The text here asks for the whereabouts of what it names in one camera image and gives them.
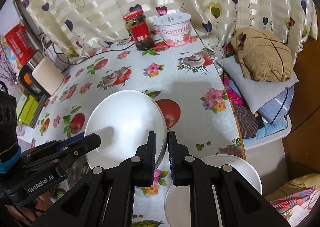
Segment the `person's left hand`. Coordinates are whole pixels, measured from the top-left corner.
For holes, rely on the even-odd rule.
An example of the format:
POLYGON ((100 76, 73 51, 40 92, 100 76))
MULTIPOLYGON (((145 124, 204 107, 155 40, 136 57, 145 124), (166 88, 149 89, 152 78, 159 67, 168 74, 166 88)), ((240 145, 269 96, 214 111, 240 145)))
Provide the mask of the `person's left hand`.
POLYGON ((12 205, 6 205, 5 207, 17 222, 23 223, 26 226, 31 226, 33 222, 35 222, 35 220, 37 220, 44 211, 47 211, 52 205, 53 202, 51 201, 50 193, 46 192, 37 198, 36 204, 32 206, 31 209, 12 205))

